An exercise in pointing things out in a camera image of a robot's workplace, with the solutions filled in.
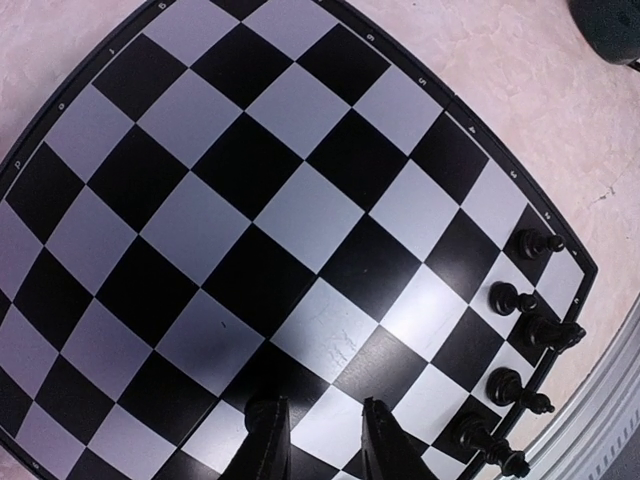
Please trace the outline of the black chess piece corner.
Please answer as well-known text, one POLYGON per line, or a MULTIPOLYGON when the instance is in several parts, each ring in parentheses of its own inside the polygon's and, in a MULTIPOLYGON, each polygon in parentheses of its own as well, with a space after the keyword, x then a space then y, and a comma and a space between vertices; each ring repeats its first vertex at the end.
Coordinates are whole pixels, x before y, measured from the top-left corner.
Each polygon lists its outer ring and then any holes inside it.
POLYGON ((586 336, 577 323, 559 323, 542 315, 527 317, 524 342, 531 347, 548 348, 558 354, 576 346, 586 336))

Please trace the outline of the black pawn file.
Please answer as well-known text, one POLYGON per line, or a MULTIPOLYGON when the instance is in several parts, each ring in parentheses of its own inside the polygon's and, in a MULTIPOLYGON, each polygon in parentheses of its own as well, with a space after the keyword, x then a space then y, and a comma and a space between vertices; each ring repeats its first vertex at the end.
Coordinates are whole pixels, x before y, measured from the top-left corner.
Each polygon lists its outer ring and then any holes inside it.
POLYGON ((273 402, 274 399, 269 396, 254 396, 247 401, 244 408, 244 425, 249 433, 255 429, 273 402))

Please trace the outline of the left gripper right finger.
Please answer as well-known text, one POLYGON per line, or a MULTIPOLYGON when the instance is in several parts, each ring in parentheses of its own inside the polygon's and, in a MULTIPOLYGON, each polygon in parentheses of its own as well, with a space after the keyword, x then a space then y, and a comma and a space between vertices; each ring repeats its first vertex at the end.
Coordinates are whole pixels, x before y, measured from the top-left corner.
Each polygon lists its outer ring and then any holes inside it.
POLYGON ((362 417, 365 479, 437 479, 383 401, 366 398, 362 417))

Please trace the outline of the black pawn edge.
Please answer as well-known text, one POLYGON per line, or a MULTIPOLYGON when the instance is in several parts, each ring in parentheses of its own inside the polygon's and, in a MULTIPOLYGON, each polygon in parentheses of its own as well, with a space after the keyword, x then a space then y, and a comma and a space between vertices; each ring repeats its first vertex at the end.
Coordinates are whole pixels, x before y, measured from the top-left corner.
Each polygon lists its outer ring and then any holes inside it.
POLYGON ((524 229, 517 233, 519 255, 535 260, 545 253, 559 253, 565 246, 565 238, 557 234, 543 234, 536 229, 524 229))

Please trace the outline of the black white chessboard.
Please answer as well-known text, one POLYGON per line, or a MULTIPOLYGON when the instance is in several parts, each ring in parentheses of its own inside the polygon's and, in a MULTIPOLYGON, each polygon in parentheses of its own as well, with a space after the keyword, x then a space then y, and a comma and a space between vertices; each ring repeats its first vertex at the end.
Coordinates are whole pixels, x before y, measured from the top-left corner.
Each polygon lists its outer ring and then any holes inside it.
POLYGON ((340 1, 151 1, 1 163, 1 444, 40 479, 216 479, 270 387, 292 474, 359 479, 364 400, 470 479, 597 267, 510 151, 340 1), (518 252, 517 233, 565 238, 518 252), (496 314, 496 282, 533 294, 496 314))

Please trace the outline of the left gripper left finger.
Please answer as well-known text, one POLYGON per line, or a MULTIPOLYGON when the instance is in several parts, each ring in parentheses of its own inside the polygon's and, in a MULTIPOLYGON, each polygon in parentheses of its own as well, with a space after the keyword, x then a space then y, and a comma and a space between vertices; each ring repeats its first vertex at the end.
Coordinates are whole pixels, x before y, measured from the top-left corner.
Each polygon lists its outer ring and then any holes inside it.
POLYGON ((274 402, 242 442, 222 474, 223 479, 290 479, 291 434, 289 401, 269 396, 274 402))

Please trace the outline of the black king piece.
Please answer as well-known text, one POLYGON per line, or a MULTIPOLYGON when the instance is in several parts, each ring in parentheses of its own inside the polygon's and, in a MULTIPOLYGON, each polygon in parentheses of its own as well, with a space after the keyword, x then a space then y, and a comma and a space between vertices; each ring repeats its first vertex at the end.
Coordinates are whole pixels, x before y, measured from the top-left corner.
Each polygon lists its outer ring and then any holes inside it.
POLYGON ((454 424, 452 436, 463 449, 481 452, 488 464, 500 468, 503 476, 525 478, 530 473, 525 453, 513 450, 506 439, 494 437, 479 414, 461 416, 454 424))

